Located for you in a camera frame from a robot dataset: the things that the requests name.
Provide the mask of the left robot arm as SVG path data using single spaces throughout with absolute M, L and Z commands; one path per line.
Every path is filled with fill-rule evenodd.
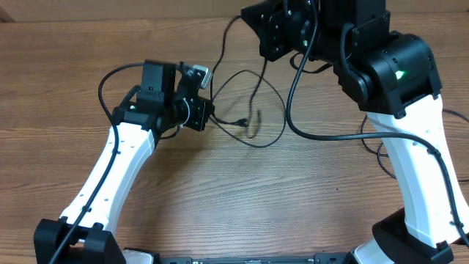
M 141 83 L 114 110 L 111 127 L 92 172 L 57 220 L 42 219 L 34 231 L 38 263 L 159 263 L 157 253 L 125 248 L 116 241 L 118 219 L 139 170 L 164 133 L 183 127 L 203 131 L 213 113 L 199 96 L 212 79 L 210 69 L 147 60 Z

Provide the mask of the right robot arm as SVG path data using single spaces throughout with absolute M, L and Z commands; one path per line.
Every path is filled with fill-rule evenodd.
M 333 66 L 385 145 L 403 207 L 340 263 L 450 263 L 468 243 L 468 204 L 443 127 L 442 83 L 428 44 L 390 28 L 384 1 L 262 1 L 240 12 L 273 62 L 291 51 Z

